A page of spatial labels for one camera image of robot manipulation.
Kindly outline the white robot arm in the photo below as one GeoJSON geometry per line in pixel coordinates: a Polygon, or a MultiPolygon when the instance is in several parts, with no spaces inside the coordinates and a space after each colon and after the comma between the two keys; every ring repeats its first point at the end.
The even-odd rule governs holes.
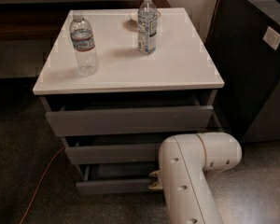
{"type": "Polygon", "coordinates": [[[207,179],[242,158],[239,142],[227,133],[178,134],[159,150],[159,169],[150,187],[164,193],[170,224],[223,224],[207,179]]]}

